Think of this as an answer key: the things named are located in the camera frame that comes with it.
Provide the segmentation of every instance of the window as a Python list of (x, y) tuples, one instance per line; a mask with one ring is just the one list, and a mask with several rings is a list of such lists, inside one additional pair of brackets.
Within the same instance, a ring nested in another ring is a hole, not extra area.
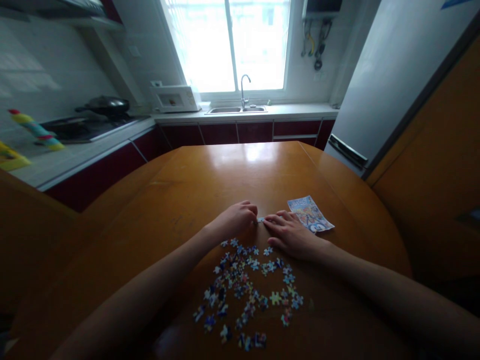
[(187, 81), (201, 93), (284, 88), (290, 0), (161, 0)]

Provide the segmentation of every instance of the white microwave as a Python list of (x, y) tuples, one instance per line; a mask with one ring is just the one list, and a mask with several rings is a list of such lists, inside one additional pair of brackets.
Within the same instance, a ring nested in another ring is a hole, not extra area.
[(183, 113), (201, 110), (200, 93), (194, 86), (150, 87), (155, 106), (161, 113)]

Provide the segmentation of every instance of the hanging tool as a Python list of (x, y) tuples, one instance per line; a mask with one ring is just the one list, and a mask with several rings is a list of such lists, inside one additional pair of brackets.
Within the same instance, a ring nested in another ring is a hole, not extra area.
[(312, 35), (310, 34), (310, 30), (312, 28), (312, 20), (308, 22), (308, 31), (307, 31), (307, 20), (303, 21), (303, 50), (301, 52), (301, 57), (303, 58), (307, 54), (307, 43), (311, 43), (311, 50), (308, 52), (308, 56), (311, 57), (315, 51), (315, 41)]
[(313, 68), (316, 71), (319, 71), (322, 68), (322, 54), (325, 51), (325, 40), (328, 38), (330, 34), (330, 29), (332, 28), (332, 20), (331, 19), (323, 19), (321, 24), (320, 33), (318, 35), (318, 48), (315, 51), (315, 63), (313, 64)]

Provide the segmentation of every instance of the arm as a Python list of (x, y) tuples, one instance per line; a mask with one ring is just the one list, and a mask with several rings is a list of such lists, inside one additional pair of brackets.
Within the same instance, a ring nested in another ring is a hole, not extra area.
[(439, 352), (480, 358), (480, 320), (470, 312), (408, 277), (315, 236), (292, 212), (279, 211), (265, 220), (265, 227), (277, 235), (268, 239), (270, 245), (333, 270)]
[(51, 359), (91, 359), (120, 345), (154, 317), (178, 283), (211, 249), (256, 220), (257, 207), (249, 201), (230, 206), (115, 292), (73, 331)]

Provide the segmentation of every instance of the countertop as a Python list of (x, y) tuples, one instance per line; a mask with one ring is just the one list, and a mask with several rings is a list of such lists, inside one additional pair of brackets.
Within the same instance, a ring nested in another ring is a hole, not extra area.
[(152, 114), (150, 118), (139, 121), (100, 140), (83, 144), (66, 144), (65, 149), (49, 151), (33, 145), (33, 141), (23, 147), (16, 147), (32, 164), (11, 171), (11, 174), (27, 184), (45, 191), (67, 179), (76, 172), (101, 158), (107, 151), (114, 151), (126, 144), (144, 130), (158, 124), (242, 122), (261, 120), (301, 120), (313, 117), (335, 117), (339, 112), (327, 103), (317, 104), (281, 104), (266, 106), (267, 112), (233, 113), (205, 115), (209, 110), (198, 112)]
[(336, 117), (339, 110), (332, 108), (327, 103), (310, 104), (281, 104), (281, 105), (259, 105), (265, 106), (267, 112), (238, 113), (231, 114), (206, 114), (209, 108), (197, 112), (180, 112), (152, 115), (159, 124), (169, 123), (215, 123), (228, 121), (259, 121), (259, 120), (301, 120), (312, 117)]

